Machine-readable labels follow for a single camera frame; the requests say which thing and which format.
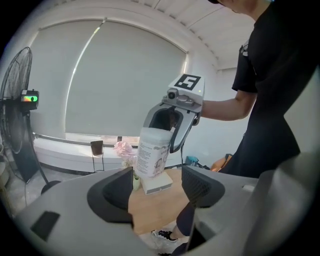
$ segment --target table surface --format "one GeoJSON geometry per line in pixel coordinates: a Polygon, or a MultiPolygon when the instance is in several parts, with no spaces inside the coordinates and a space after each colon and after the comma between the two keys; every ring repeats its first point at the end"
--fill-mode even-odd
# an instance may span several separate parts
{"type": "Polygon", "coordinates": [[[131,193],[128,212],[132,214],[134,232],[138,235],[158,230],[173,222],[189,202],[182,188],[181,170],[165,171],[173,180],[170,188],[146,195],[140,186],[131,193]]]}

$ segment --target floor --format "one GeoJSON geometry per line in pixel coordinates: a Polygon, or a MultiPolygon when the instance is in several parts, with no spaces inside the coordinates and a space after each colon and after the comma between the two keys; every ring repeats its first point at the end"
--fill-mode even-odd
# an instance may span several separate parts
{"type": "MultiPolygon", "coordinates": [[[[63,182],[78,177],[78,175],[62,173],[47,168],[42,169],[49,181],[63,182]]],[[[44,185],[45,181],[43,180],[39,172],[37,172],[31,178],[31,180],[26,186],[24,181],[20,180],[11,172],[10,179],[6,184],[6,191],[10,200],[12,215],[17,215],[21,210],[23,210],[26,207],[26,205],[29,205],[34,200],[36,200],[41,195],[41,190],[44,187],[44,185]]],[[[172,223],[164,226],[163,229],[171,231],[175,225],[176,222],[173,221],[172,223]]],[[[164,239],[155,237],[151,233],[141,234],[139,237],[152,251],[154,251],[157,254],[170,254],[175,250],[176,247],[178,247],[182,243],[188,242],[188,237],[186,237],[183,239],[179,239],[179,241],[175,243],[171,243],[164,239]]]]}

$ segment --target black t-shirt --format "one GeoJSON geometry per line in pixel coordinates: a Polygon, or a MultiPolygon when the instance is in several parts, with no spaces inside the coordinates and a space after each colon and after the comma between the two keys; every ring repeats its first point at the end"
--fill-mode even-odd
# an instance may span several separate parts
{"type": "Polygon", "coordinates": [[[310,80],[317,62],[297,40],[280,5],[271,3],[239,51],[232,89],[257,93],[246,133],[222,173],[258,178],[300,153],[284,114],[310,80]]]}

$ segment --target person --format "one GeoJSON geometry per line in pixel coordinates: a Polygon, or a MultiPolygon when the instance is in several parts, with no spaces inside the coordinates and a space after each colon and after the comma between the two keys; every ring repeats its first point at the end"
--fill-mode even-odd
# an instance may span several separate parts
{"type": "MultiPolygon", "coordinates": [[[[247,117],[251,111],[243,139],[220,173],[259,178],[261,173],[275,169],[281,162],[300,153],[284,115],[316,69],[316,52],[311,51],[315,42],[303,31],[307,27],[299,29],[303,20],[290,11],[294,2],[287,2],[287,6],[283,0],[209,2],[248,15],[255,21],[249,40],[239,50],[232,85],[237,91],[235,97],[225,101],[205,100],[202,117],[233,121],[247,117]]],[[[296,7],[304,10],[302,5],[296,7]]],[[[189,236],[194,211],[189,203],[177,217],[173,231],[154,230],[152,234],[173,243],[189,236]]],[[[172,255],[182,254],[186,246],[182,244],[172,255]]]]}

